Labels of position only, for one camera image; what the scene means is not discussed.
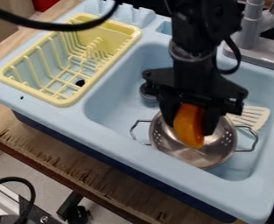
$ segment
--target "orange object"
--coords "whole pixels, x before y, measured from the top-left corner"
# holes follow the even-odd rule
[[[191,105],[181,104],[174,118],[174,130],[180,141],[195,149],[203,146],[202,118],[204,109]]]

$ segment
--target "black cable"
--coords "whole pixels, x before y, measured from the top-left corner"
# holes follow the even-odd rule
[[[233,54],[235,55],[235,59],[236,59],[236,66],[234,66],[233,68],[229,69],[229,70],[223,70],[218,68],[218,70],[220,71],[221,74],[233,74],[235,73],[238,68],[241,65],[241,61],[242,61],[242,55],[241,55],[241,51],[240,49],[237,47],[237,45],[235,44],[235,42],[232,40],[232,38],[227,38],[225,39],[227,45],[230,47],[230,49],[232,50]]]
[[[27,205],[27,208],[19,215],[19,218],[14,223],[14,224],[25,224],[26,219],[33,208],[33,204],[35,203],[35,199],[36,199],[35,188],[28,180],[26,180],[24,178],[10,177],[10,178],[1,178],[0,179],[0,185],[3,183],[7,183],[7,182],[19,182],[19,183],[26,185],[30,189],[31,198]]]
[[[24,17],[14,15],[6,10],[1,10],[1,9],[0,9],[0,18],[2,20],[5,20],[7,22],[10,22],[16,25],[22,25],[25,27],[38,29],[38,30],[46,30],[46,31],[54,31],[54,32],[75,32],[75,31],[83,31],[83,30],[91,29],[104,23],[114,14],[119,4],[120,4],[120,0],[115,0],[115,3],[112,9],[106,15],[82,24],[54,24],[54,23],[48,23],[48,22],[39,22],[39,21],[30,20]]]

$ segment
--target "stainless steel pot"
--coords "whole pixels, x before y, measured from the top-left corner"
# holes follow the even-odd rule
[[[226,116],[222,117],[212,136],[204,138],[203,148],[200,150],[193,149],[182,143],[173,128],[169,127],[160,112],[153,120],[137,120],[130,128],[130,134],[133,139],[137,140],[134,129],[139,123],[151,123],[149,128],[149,143],[156,149],[187,162],[201,169],[210,169],[225,163],[229,160],[235,151],[248,152],[253,151],[258,142],[257,133],[249,126],[234,125]],[[255,138],[251,149],[236,150],[237,132],[235,128],[248,130]]]

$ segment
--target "gray faucet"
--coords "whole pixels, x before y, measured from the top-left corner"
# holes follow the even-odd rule
[[[247,0],[243,12],[242,30],[235,35],[242,60],[274,69],[274,40],[261,38],[260,34],[274,28],[274,1],[268,10],[263,10],[264,0]],[[233,57],[228,46],[224,54]]]

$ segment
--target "dish rack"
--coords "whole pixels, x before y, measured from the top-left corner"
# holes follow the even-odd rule
[[[66,21],[96,19],[78,14]],[[57,107],[77,102],[141,37],[135,26],[109,20],[86,31],[50,32],[0,70],[0,81]]]

